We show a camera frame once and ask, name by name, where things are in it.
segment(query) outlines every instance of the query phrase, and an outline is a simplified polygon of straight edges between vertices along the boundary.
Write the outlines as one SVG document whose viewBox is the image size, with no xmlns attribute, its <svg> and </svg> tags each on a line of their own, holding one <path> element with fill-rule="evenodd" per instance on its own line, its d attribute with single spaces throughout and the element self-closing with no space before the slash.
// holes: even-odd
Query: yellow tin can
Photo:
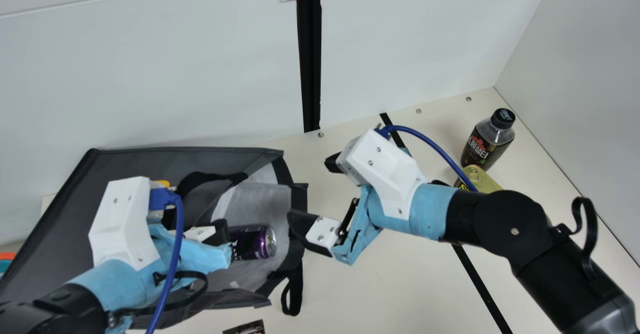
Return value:
<svg viewBox="0 0 640 334">
<path fill-rule="evenodd" d="M 487 172 L 477 165 L 468 165 L 462 169 L 462 172 L 464 172 L 479 192 L 492 193 L 503 189 L 493 179 L 491 179 L 491 176 L 489 176 Z M 453 186 L 463 190 L 469 190 L 459 177 Z"/>
</svg>

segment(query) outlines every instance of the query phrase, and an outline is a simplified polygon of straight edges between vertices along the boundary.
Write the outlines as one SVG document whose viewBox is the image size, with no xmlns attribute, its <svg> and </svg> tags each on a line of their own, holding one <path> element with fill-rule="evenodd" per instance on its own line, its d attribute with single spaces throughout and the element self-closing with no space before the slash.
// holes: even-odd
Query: white table surface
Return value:
<svg viewBox="0 0 640 334">
<path fill-rule="evenodd" d="M 388 114 L 394 124 L 418 129 L 457 159 L 474 124 L 505 105 L 494 89 L 486 89 Z M 284 150 L 294 180 L 309 183 L 311 213 L 341 220 L 359 190 L 346 177 L 327 172 L 324 160 L 378 122 L 378 116 L 367 117 L 322 129 L 322 138 L 313 132 L 258 146 Z M 539 202 L 554 224 L 574 227 L 570 204 L 578 191 L 521 122 L 515 130 L 516 139 L 489 173 L 503 188 Z M 427 179 L 454 181 L 452 170 L 430 147 L 409 135 L 402 139 Z M 584 234 L 575 239 L 582 245 Z M 557 332 L 512 276 L 506 259 L 465 248 L 515 333 Z M 592 257 L 640 303 L 640 268 L 602 223 Z M 284 284 L 272 293 L 272 306 L 203 311 L 158 332 L 214 334 L 258 319 L 264 320 L 268 334 L 499 332 L 451 246 L 407 234 L 385 230 L 354 266 L 307 252 L 302 311 L 296 317 L 281 311 Z"/>
</svg>

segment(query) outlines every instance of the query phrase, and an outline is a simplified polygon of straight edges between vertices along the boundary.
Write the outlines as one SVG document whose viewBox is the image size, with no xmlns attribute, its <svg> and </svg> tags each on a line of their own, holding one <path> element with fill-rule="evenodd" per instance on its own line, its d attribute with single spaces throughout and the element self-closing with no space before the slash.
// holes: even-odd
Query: gold can lid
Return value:
<svg viewBox="0 0 640 334">
<path fill-rule="evenodd" d="M 503 188 L 494 181 L 487 172 L 482 170 L 478 165 L 468 165 L 462 169 L 462 172 L 469 178 L 469 180 L 478 189 L 478 192 L 492 193 Z"/>
</svg>

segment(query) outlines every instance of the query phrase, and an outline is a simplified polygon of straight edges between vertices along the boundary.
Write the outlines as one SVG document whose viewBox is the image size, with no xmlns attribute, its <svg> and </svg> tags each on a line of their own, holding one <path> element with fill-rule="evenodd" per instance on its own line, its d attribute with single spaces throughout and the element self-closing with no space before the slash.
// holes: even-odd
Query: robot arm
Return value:
<svg viewBox="0 0 640 334">
<path fill-rule="evenodd" d="M 307 249 L 352 265 L 382 229 L 479 246 L 509 260 L 513 274 L 561 332 L 638 332 L 633 302 L 589 257 L 597 235 L 593 207 L 587 210 L 589 233 L 581 249 L 566 225 L 551 226 L 542 207 L 521 193 L 484 194 L 426 183 L 416 161 L 377 131 L 352 140 L 335 164 L 361 187 L 361 198 L 342 223 L 291 212 L 294 234 Z M 590 201 L 574 201 L 578 229 L 581 204 Z"/>
<path fill-rule="evenodd" d="M 109 182 L 89 230 L 94 268 L 31 304 L 0 304 L 1 331 L 119 334 L 131 326 L 132 315 L 154 313 L 156 308 L 149 305 L 163 290 L 178 290 L 229 267 L 232 249 L 226 222 L 214 222 L 183 233 L 176 280 L 167 279 L 176 233 L 167 231 L 161 220 L 171 200 L 180 198 L 146 177 Z M 206 282 L 198 293 L 204 290 Z"/>
</svg>

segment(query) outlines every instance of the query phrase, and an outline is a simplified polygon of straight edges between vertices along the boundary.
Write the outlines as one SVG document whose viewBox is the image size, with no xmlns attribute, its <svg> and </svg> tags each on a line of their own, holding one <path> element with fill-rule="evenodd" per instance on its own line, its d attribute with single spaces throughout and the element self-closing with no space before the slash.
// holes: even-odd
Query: blue cable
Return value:
<svg viewBox="0 0 640 334">
<path fill-rule="evenodd" d="M 176 276 L 176 270 L 178 269 L 180 248 L 183 244 L 183 231 L 185 230 L 185 208 L 183 207 L 183 200 L 182 198 L 180 198 L 180 195 L 171 192 L 167 196 L 167 199 L 170 203 L 175 205 L 175 240 L 173 242 L 173 252 L 171 253 L 171 261 L 169 263 L 169 269 L 166 272 L 166 279 L 164 282 L 164 286 L 162 287 L 162 293 L 160 294 L 160 298 L 158 299 L 158 303 L 155 307 L 155 311 L 153 312 L 153 317 L 149 322 L 149 326 L 146 328 L 146 334 L 153 334 L 156 326 L 158 326 L 160 316 L 162 316 L 162 313 L 165 310 L 167 298 L 169 298 L 169 293 L 171 292 L 171 288 L 173 286 L 174 277 Z"/>
<path fill-rule="evenodd" d="M 442 150 L 442 147 L 439 147 L 438 144 L 436 144 L 434 141 L 432 141 L 426 135 L 424 135 L 423 133 L 420 133 L 419 131 L 416 131 L 416 130 L 410 128 L 410 127 L 407 127 L 407 126 L 390 125 L 390 126 L 384 126 L 382 129 L 377 129 L 377 132 L 379 134 L 383 135 L 386 138 L 389 137 L 389 134 L 391 133 L 391 131 L 402 131 L 403 133 L 408 133 L 408 134 L 414 135 L 418 139 L 423 140 L 424 142 L 429 144 L 429 146 L 433 147 L 433 149 L 435 151 L 437 151 L 440 154 L 440 156 L 442 156 L 442 158 L 448 163 L 448 165 L 460 177 L 460 180 L 462 180 L 462 182 L 471 191 L 473 191 L 473 192 L 477 192 L 478 191 L 476 186 L 469 180 L 469 178 L 465 175 L 465 173 L 462 172 L 462 169 L 455 163 L 455 161 L 453 161 L 453 159 L 451 159 L 451 157 L 449 155 L 447 155 L 447 153 L 444 150 Z"/>
</svg>

